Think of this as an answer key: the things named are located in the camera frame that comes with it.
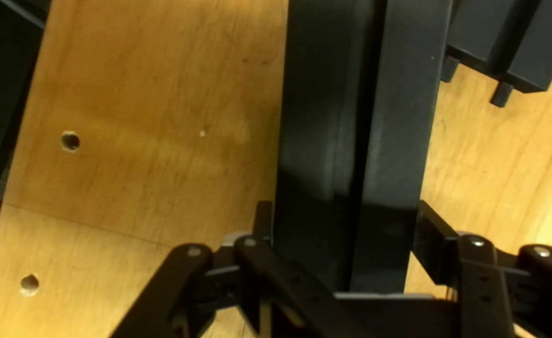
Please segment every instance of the hole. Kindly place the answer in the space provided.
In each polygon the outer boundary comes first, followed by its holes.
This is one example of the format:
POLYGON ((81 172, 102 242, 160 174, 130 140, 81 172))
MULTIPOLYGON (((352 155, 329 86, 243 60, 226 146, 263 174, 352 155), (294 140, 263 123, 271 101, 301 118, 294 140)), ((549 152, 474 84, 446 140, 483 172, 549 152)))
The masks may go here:
POLYGON ((63 144, 64 144, 64 150, 76 152, 81 148, 81 137, 76 131, 64 131, 63 144))
POLYGON ((38 289, 40 289, 40 281, 38 281, 38 277, 36 277, 34 274, 29 274, 29 275, 25 275, 25 277, 21 279, 21 292, 23 292, 23 294, 33 296, 33 294, 38 292, 38 289))

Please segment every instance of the screw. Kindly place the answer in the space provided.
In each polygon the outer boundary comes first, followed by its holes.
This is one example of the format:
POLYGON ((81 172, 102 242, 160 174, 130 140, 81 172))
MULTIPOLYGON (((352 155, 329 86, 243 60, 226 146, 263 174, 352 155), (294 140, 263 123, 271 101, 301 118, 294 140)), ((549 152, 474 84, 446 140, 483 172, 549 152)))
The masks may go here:
POLYGON ((536 253, 539 257, 551 257, 552 255, 552 251, 549 247, 543 247, 543 245, 536 245, 534 249, 536 249, 536 253))
POLYGON ((258 245, 258 240, 250 236, 245 240, 245 245, 258 245))
POLYGON ((202 247, 198 245, 190 245, 188 251, 187 251, 188 257, 198 257, 202 255, 202 247))
POLYGON ((483 245, 485 245, 485 240, 479 238, 479 236, 470 238, 470 242, 472 242, 474 245, 478 245, 478 247, 483 247, 483 245))

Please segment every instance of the wooden floor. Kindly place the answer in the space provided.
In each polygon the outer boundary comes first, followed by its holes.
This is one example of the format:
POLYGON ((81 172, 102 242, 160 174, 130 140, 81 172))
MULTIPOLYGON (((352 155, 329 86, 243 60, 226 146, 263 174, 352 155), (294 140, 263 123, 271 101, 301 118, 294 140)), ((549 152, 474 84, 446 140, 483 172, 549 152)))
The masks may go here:
MULTIPOLYGON (((286 0, 53 3, 0 219, 0 338, 108 336, 171 245, 250 227, 275 195, 286 18, 286 0)), ((498 108, 494 86, 464 67, 442 86, 423 195, 500 247, 552 244, 552 88, 498 108)), ((226 311, 209 336, 250 332, 226 311)))

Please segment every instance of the bolt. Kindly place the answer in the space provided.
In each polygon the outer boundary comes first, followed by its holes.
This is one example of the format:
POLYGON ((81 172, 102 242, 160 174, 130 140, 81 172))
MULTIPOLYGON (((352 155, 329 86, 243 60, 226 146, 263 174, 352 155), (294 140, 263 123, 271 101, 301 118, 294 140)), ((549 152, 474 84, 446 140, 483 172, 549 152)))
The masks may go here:
POLYGON ((250 238, 245 240, 245 245, 250 245, 250 247, 258 245, 258 240, 250 236, 250 238))
POLYGON ((479 236, 470 238, 470 242, 472 242, 474 245, 478 245, 478 247, 483 247, 483 245, 485 245, 485 240, 479 238, 479 236))
POLYGON ((202 247, 198 245, 190 245, 188 251, 187 251, 188 257, 198 257, 202 255, 202 247))
POLYGON ((534 249, 536 249, 536 253, 539 257, 551 257, 552 255, 552 251, 549 247, 543 247, 543 245, 536 245, 534 249))

